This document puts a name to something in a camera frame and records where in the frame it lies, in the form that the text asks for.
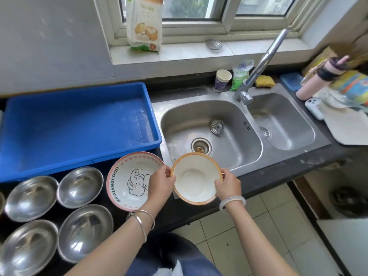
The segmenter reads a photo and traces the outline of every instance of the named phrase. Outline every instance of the forearm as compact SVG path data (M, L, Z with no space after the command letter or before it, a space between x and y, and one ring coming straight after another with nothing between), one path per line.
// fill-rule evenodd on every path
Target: forearm
M140 209L149 212L153 218L156 218L159 212L150 202L143 204ZM137 212L136 215L142 221L145 233L148 234L152 227L152 218L142 212ZM140 224L135 217L131 217L74 266L66 276L125 275L143 243L144 235Z
M297 275L269 243L242 202L229 202L226 209L234 220L241 246L255 276Z

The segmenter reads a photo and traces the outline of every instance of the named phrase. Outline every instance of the hand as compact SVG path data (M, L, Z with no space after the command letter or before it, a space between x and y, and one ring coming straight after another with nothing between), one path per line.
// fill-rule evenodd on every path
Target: hand
M223 201L231 196L241 196L242 186L240 180L226 168L222 168L221 171L225 174L224 181L220 182L218 179L214 181L217 196L220 200Z
M171 172L171 168L167 165L163 165L150 177L146 203L153 208L153 212L156 212L151 214L157 215L173 191L175 175L171 178L167 178L166 171Z

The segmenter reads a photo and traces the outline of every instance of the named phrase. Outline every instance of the window sill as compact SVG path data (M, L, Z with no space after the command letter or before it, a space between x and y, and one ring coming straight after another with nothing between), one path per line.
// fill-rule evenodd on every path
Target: window sill
M213 53L204 43L164 44L159 53L138 53L129 46L110 47L117 81L197 74L232 69L236 60L255 60L258 63L273 40L228 41L220 52ZM270 65L306 62L313 50L300 39L286 39Z

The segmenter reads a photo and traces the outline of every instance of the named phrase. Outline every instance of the pink rim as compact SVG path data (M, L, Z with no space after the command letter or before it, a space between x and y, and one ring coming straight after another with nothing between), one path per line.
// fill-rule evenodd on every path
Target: pink rim
M161 163L164 165L164 162L163 162L159 157L157 157L155 154L152 154L152 153L149 153L149 152L145 152L145 151L130 153L130 154L128 154L128 155L125 155L124 157L121 157L120 159L118 159L118 160L114 163L114 165L111 167L110 171L108 172L108 176L107 176L107 178L106 178L106 190L107 190L107 192L108 192L108 197L110 198L111 202L112 202L112 203L113 203L117 208L120 208L120 209L125 210L125 211L128 211L128 212L131 212L131 211L133 211L133 210L137 210L138 208L129 208L129 207L125 207L125 206L123 206L123 205L118 204L118 203L114 200L114 198L113 198L113 196L112 196L112 194L111 194L110 187L109 187L110 185L109 185L109 183L108 183L108 180L109 180L109 178L112 176L112 173L113 173L114 169L115 169L119 164L121 164L121 163L123 162L123 160L125 160L126 158L132 158L135 154L148 154L148 155L150 155L151 157L153 157L153 158L157 159L159 162L161 162Z

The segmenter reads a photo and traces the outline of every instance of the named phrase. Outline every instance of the floor tile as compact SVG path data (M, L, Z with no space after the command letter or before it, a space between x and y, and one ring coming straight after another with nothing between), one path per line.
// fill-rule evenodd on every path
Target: floor tile
M207 240L214 264L223 276L245 276L252 273L235 228Z
M252 218L267 212L267 208L260 198L260 195L256 195L246 200L246 210Z
M211 237L235 227L231 216L221 211L201 218L200 223L202 224L206 239L210 239Z
M300 271L297 267L297 265L295 264L295 261L292 259L292 256L290 253L287 253L284 255L284 259L286 260L286 262L290 265L290 267L298 274L300 274Z
M254 221L280 255L289 252L268 212L254 218Z
M189 226L186 225L176 230L173 230L173 233L183 236L189 241L192 241L194 244L199 244L206 240L205 234L203 232L199 220L190 223Z
M286 183L260 194L260 197L268 211L292 200L291 191Z
M293 200L272 209L269 213L290 251L314 237L313 231Z
M303 276L338 275L332 257L326 254L315 239L308 240L290 253Z
M197 248L200 250L202 254L205 255L206 258L208 258L214 264L214 260L211 255L211 251L209 250L207 241L203 241L202 243L199 243L197 245Z

